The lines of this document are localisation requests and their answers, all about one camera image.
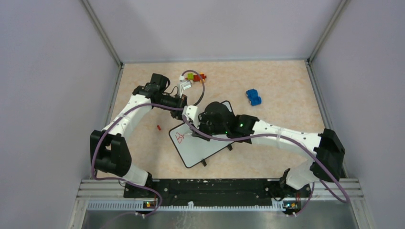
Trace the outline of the small whiteboard with stand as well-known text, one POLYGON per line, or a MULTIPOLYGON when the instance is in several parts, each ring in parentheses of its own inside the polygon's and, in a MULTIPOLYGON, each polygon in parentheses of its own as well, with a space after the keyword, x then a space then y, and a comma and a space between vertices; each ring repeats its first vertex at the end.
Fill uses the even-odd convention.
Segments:
POLYGON ((232 150, 232 142, 210 140, 206 141, 198 137, 184 137, 192 130, 186 124, 180 124, 169 131, 169 137, 177 150, 186 168, 191 168, 198 163, 206 165, 206 159, 219 151, 228 148, 232 150))

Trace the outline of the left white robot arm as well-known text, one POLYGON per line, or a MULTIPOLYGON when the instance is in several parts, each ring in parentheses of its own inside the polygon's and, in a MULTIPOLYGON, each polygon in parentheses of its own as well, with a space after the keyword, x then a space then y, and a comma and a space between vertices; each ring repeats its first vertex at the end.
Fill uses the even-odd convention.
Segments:
POLYGON ((168 77, 154 73, 145 86, 137 86, 127 105, 101 131, 90 135, 90 160, 92 177, 96 171, 110 173, 121 181, 135 184, 135 191, 141 197, 153 192, 153 184, 148 181, 150 174, 132 162, 126 142, 141 119, 154 107, 169 110, 172 118, 180 119, 187 106, 186 95, 170 95, 166 89, 170 85, 168 77))

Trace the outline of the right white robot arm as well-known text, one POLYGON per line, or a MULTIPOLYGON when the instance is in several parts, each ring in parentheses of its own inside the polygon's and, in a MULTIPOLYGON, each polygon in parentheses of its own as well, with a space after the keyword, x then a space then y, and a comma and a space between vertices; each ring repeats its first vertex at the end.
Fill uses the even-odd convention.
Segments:
POLYGON ((233 142, 272 146, 297 153, 307 160, 288 169, 280 179, 280 191, 287 197, 317 180, 339 181, 345 149, 335 131, 308 133, 270 124, 258 117, 234 114, 224 104, 212 102, 196 117, 197 135, 208 139, 226 135, 233 142))

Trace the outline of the red green toy train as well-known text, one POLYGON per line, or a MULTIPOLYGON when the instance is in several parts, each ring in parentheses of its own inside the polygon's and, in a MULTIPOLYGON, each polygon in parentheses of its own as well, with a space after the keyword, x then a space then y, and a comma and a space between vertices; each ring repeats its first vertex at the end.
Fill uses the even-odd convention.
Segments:
POLYGON ((206 75, 204 73, 201 74, 193 74, 193 73, 188 73, 186 80, 192 81, 192 82, 206 82, 206 75))

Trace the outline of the blue toy car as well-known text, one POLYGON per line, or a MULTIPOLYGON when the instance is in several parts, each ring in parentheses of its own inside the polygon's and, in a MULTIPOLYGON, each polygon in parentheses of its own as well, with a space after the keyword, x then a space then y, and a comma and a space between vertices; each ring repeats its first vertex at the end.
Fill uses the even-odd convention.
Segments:
POLYGON ((262 103, 261 97, 256 89, 249 89, 245 94, 252 106, 260 105, 262 103))

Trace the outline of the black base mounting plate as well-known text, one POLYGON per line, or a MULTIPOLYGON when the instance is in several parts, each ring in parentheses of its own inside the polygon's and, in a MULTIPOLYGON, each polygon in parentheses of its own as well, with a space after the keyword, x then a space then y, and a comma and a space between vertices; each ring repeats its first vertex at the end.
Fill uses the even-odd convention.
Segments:
POLYGON ((252 194, 259 198, 307 197, 310 185, 294 189, 270 178, 229 179, 148 179, 146 187, 159 192, 164 198, 202 194, 252 194))

